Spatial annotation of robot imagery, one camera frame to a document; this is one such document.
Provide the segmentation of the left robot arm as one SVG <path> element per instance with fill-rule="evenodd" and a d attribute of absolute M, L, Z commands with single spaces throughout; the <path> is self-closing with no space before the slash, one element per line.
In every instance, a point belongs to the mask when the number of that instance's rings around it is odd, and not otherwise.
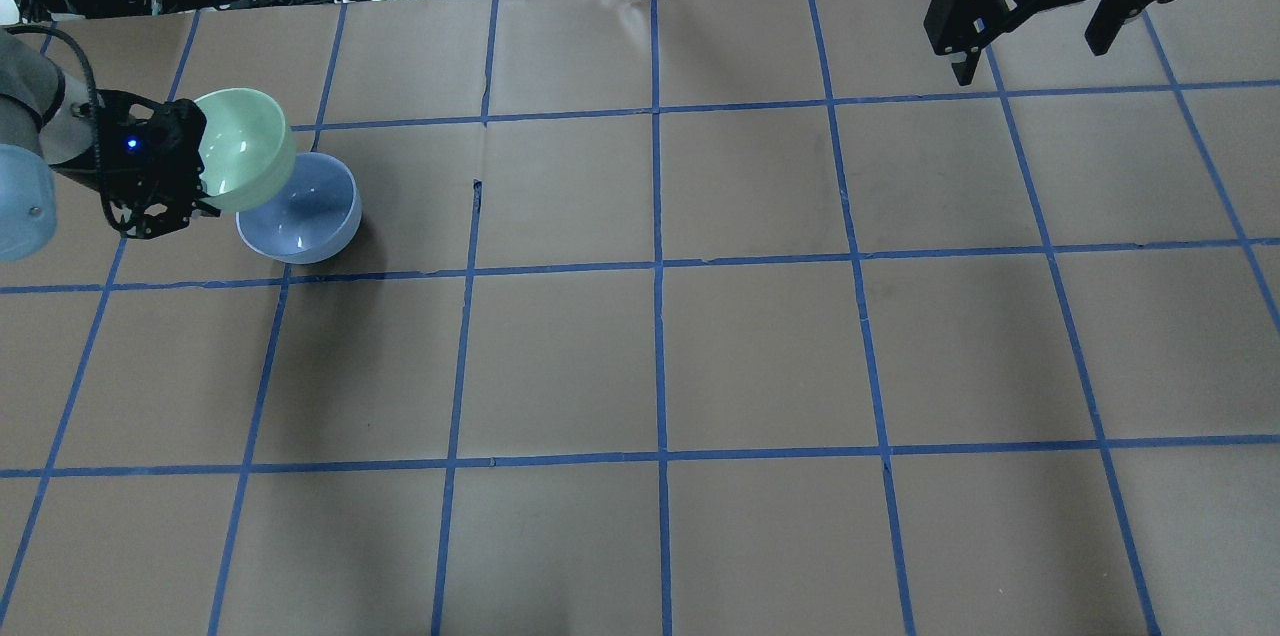
<path fill-rule="evenodd" d="M 50 26 L 3 29 L 1 257 L 33 256 L 58 230 L 56 177 L 93 191 L 125 239 L 218 218 L 198 145 L 207 118 L 189 99 L 102 90 L 84 49 Z"/>

